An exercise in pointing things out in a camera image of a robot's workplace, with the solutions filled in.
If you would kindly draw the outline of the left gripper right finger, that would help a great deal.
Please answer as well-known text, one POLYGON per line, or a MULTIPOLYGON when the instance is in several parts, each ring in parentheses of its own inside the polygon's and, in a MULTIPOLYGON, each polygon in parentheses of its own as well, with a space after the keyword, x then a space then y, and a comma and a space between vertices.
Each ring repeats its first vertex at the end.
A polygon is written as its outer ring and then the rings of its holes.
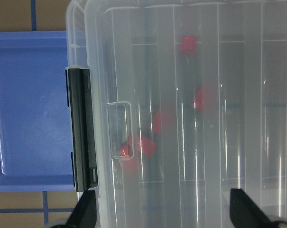
POLYGON ((235 228, 287 228, 287 221, 272 221, 242 189, 230 190, 229 213, 235 228))

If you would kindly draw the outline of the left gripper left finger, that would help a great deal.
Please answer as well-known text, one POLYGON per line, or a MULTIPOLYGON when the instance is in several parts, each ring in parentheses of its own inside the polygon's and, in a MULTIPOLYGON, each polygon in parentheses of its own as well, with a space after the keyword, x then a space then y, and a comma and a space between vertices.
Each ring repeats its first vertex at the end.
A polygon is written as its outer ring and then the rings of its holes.
POLYGON ((96 194, 94 190, 86 190, 65 225, 67 228, 94 228, 96 222, 96 194))

